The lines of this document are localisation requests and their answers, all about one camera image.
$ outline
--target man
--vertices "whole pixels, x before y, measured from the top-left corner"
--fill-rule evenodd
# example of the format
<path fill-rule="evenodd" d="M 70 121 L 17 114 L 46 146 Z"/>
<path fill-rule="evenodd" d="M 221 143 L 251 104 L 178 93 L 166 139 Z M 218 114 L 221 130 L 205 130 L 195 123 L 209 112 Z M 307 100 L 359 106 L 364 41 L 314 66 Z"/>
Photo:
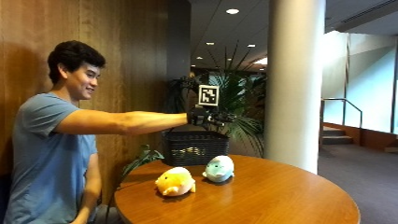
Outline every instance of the man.
<path fill-rule="evenodd" d="M 186 114 L 80 109 L 103 64 L 103 56 L 78 41 L 49 53 L 53 88 L 21 105 L 13 125 L 8 224 L 91 222 L 101 193 L 93 134 L 151 133 L 186 123 Z"/>

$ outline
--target staircase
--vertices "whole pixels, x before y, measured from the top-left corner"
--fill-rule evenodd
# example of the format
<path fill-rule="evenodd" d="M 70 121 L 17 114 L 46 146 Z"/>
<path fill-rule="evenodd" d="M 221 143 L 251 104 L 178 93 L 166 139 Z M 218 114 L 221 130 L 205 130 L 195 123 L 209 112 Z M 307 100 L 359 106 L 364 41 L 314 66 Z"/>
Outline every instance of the staircase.
<path fill-rule="evenodd" d="M 323 126 L 322 144 L 323 145 L 351 144 L 351 137 L 346 136 L 346 132 L 343 130 Z"/>

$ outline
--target chair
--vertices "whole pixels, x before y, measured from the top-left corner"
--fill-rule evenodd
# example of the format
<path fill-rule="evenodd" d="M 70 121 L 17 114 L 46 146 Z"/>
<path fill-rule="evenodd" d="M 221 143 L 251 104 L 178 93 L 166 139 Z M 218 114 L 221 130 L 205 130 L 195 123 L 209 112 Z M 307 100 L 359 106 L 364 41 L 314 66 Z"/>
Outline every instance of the chair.
<path fill-rule="evenodd" d="M 0 223 L 4 221 L 9 203 L 10 175 L 0 175 Z"/>

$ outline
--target white wall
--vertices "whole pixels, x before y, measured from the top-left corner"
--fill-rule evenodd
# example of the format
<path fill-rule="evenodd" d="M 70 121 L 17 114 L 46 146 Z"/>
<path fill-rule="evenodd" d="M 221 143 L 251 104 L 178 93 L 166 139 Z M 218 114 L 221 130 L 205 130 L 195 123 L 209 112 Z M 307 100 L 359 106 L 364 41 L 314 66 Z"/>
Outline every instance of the white wall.
<path fill-rule="evenodd" d="M 328 33 L 323 45 L 322 98 L 346 98 L 363 112 L 362 128 L 388 133 L 395 37 Z M 326 102 L 323 120 L 343 124 L 342 102 Z M 359 127 L 359 112 L 350 105 L 344 125 Z"/>

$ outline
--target stair railing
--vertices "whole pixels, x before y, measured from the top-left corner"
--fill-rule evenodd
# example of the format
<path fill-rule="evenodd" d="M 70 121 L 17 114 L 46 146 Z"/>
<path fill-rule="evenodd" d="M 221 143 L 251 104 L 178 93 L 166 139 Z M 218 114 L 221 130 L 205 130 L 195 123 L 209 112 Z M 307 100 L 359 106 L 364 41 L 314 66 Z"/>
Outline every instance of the stair railing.
<path fill-rule="evenodd" d="M 346 124 L 346 103 L 348 103 L 359 111 L 359 146 L 362 146 L 362 110 L 346 99 L 346 98 L 322 98 L 320 99 L 320 116 L 319 116 L 319 146 L 322 147 L 322 136 L 323 136 L 323 115 L 324 115 L 324 101 L 343 101 L 343 120 L 342 125 Z"/>

